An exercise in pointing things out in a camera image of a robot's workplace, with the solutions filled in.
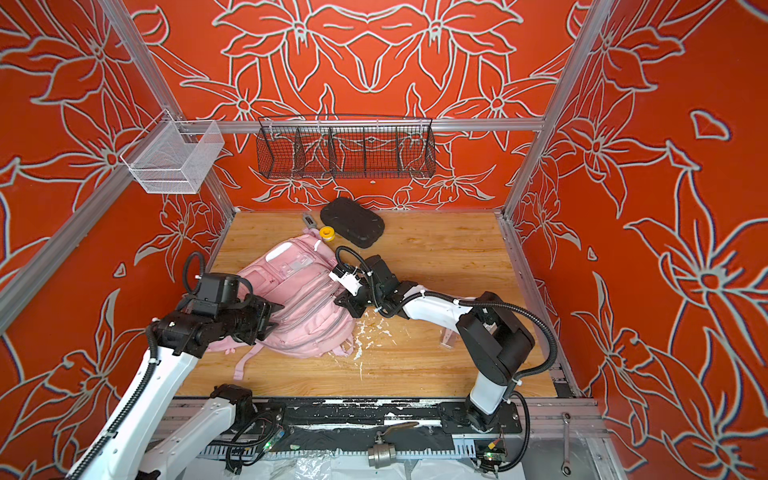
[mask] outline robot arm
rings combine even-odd
[[[275,326],[270,315],[283,306],[252,293],[240,301],[241,283],[253,292],[247,280],[238,276],[205,273],[175,311],[154,319],[146,331],[149,350],[134,380],[67,478],[176,478],[218,435],[255,418],[250,390],[220,386],[203,409],[146,452],[174,394],[209,343],[232,336],[253,345]]]
[[[339,254],[344,251],[360,262],[359,268],[341,261]],[[467,397],[466,413],[479,431],[488,431],[495,424],[498,406],[520,384],[520,378],[546,371],[557,358],[558,345],[549,328],[534,314],[503,302],[495,293],[459,299],[431,292],[416,282],[399,281],[380,256],[363,259],[348,247],[336,250],[336,260],[330,277],[347,290],[336,303],[355,318],[373,305],[384,317],[421,319],[461,335],[478,368],[475,386]],[[515,314],[528,317],[548,339],[548,358],[533,369],[519,371],[535,340]]]
[[[354,254],[362,272],[341,262],[341,251]],[[466,416],[481,432],[494,426],[499,404],[512,393],[521,377],[544,372],[554,363],[557,343],[547,326],[527,310],[502,302],[494,293],[485,292],[476,299],[458,299],[428,291],[415,282],[398,281],[378,256],[364,260],[354,250],[340,247],[336,258],[338,266],[330,276],[347,290],[336,303],[347,308],[355,318],[360,318],[366,307],[373,305],[385,317],[423,319],[461,335],[478,368],[475,386],[465,403]],[[250,290],[243,300],[237,297],[240,284]],[[185,287],[189,294],[178,308],[163,319],[155,319],[147,328],[150,348],[136,377],[106,426],[72,466],[67,478],[176,478],[218,435],[238,430],[234,441],[258,419],[250,390],[220,386],[202,410],[147,452],[152,434],[170,401],[208,344],[232,336],[253,345],[256,340],[265,339],[275,327],[269,321],[271,313],[283,308],[253,295],[247,280],[235,275],[202,273],[194,290],[186,284]],[[550,343],[549,357],[533,369],[518,371],[535,341],[516,313],[536,323]],[[266,451],[281,433],[282,430],[273,428],[257,444],[263,443]],[[524,452],[522,449],[518,460],[509,468],[519,462]]]

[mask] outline red wall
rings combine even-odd
[[[765,478],[768,9],[620,0],[515,211],[632,478]]]
[[[136,374],[144,327],[178,303],[187,256],[207,257],[223,225],[206,187],[131,184],[2,337],[0,472],[66,473]]]
[[[95,0],[0,5],[0,289],[160,109]],[[0,343],[0,478],[57,478],[132,379],[192,249],[223,228],[210,192],[132,184]]]
[[[276,114],[542,115],[588,6],[339,0],[312,2],[310,11],[308,4],[126,1],[188,118],[247,121]],[[441,135],[431,180],[374,183],[267,180],[256,173],[255,139],[241,134],[228,139],[232,155],[217,162],[217,173],[243,209],[310,208],[339,195],[379,208],[494,208],[504,203],[532,138]]]
[[[160,111],[96,5],[0,5],[0,289]]]

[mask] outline white wire basket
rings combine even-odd
[[[149,194],[195,194],[224,146],[216,121],[197,143],[190,143],[173,121],[160,123],[160,131],[141,154],[126,162],[128,170]]]

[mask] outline wooden table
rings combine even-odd
[[[399,280],[414,280],[431,290],[456,296],[489,290],[524,305],[493,213],[380,214],[386,230],[371,248],[357,249],[339,237],[330,246],[350,245],[364,257],[379,254]],[[313,216],[319,222],[319,212]],[[302,229],[300,212],[239,213],[214,271],[235,273]],[[243,381],[235,383],[256,396],[466,396],[477,369],[461,339],[446,349],[440,337],[437,325],[398,316],[384,319],[368,308],[358,320],[351,356],[294,359],[264,349],[246,364]],[[207,396],[215,385],[232,383],[235,363],[249,349],[206,353],[178,395]],[[523,368],[542,361],[537,344]],[[547,372],[526,378],[518,390],[527,396],[557,396]]]

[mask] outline wire basket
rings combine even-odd
[[[173,121],[160,123],[149,145],[126,162],[128,170],[149,194],[195,194],[224,146],[216,121],[190,143]]]
[[[429,118],[333,115],[316,124],[298,122],[308,124],[300,126],[280,125],[281,118],[259,119],[257,155],[264,177],[429,178],[435,174],[435,135]]]

